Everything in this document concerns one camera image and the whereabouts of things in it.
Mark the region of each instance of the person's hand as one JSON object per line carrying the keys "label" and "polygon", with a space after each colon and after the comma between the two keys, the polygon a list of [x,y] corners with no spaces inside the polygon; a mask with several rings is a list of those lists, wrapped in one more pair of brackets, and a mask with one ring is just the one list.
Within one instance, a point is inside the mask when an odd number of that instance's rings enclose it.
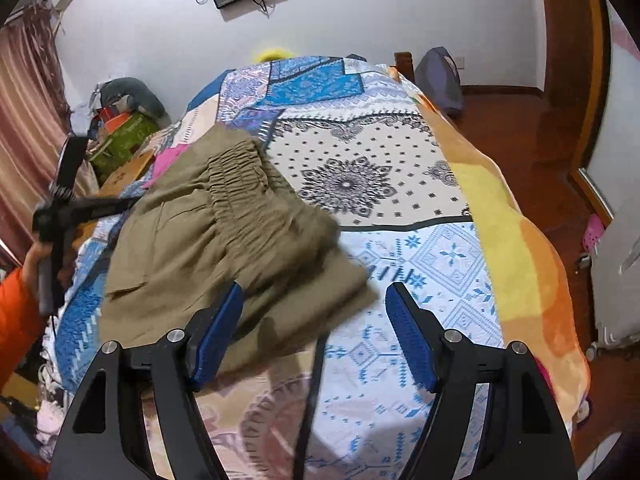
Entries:
{"label": "person's hand", "polygon": [[[43,244],[36,241],[27,252],[22,267],[22,282],[29,289],[31,295],[36,301],[40,301],[38,293],[38,265],[40,262],[51,254],[52,244]],[[71,285],[71,280],[76,270],[76,252],[74,250],[67,251],[62,260],[62,269],[58,273],[58,281],[62,287],[67,290]]]}

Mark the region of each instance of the bed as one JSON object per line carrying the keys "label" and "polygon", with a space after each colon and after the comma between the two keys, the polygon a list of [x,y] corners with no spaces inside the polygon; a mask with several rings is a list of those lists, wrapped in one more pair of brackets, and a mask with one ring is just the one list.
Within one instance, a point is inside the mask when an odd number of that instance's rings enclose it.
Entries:
{"label": "bed", "polygon": [[[589,374],[564,267],[499,168],[398,70],[301,57],[229,71],[140,153],[154,152],[158,165],[216,121],[260,138],[299,196],[335,216],[342,246],[373,288],[403,282],[418,305],[475,343],[524,341],[570,430]],[[144,193],[154,169],[123,195]],[[47,329],[44,388],[61,387],[67,403],[98,349],[102,288],[125,220],[98,222]],[[478,385],[457,478],[472,470],[487,391]],[[414,385],[381,301],[197,399],[230,478],[300,480],[397,478],[432,400]],[[172,478],[151,397],[143,409],[156,471]]]}

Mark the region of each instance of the wooden floor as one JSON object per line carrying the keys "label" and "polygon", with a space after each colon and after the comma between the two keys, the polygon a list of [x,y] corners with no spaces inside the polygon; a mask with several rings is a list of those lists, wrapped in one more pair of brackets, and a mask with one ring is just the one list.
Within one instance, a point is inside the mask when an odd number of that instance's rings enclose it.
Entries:
{"label": "wooden floor", "polygon": [[[546,101],[533,95],[471,95],[465,97],[465,111],[456,123],[500,166],[522,213],[558,251],[574,303],[576,332],[586,349],[594,339],[591,285],[588,271],[577,273],[575,261],[592,211],[568,176],[572,150],[566,140],[575,139],[575,133],[551,124],[549,114],[543,119],[547,111]],[[591,363],[589,397],[591,418],[574,433],[578,466],[608,434],[640,420],[640,359],[629,359],[624,352],[600,354]]]}

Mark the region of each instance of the curtain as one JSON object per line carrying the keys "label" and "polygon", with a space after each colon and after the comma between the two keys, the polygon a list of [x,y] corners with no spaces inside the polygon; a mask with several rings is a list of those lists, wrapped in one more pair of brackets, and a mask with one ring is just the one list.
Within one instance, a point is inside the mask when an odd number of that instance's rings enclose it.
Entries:
{"label": "curtain", "polygon": [[[20,262],[33,242],[33,210],[55,178],[69,117],[50,9],[35,4],[0,29],[0,239]],[[79,172],[77,194],[95,190],[90,173]]]}

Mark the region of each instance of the orange sleeve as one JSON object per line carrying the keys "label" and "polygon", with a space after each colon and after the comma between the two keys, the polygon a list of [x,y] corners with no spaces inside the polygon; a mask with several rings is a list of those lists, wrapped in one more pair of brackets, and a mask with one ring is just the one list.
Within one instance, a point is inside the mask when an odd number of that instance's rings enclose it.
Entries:
{"label": "orange sleeve", "polygon": [[21,274],[14,270],[0,283],[0,390],[46,324]]}

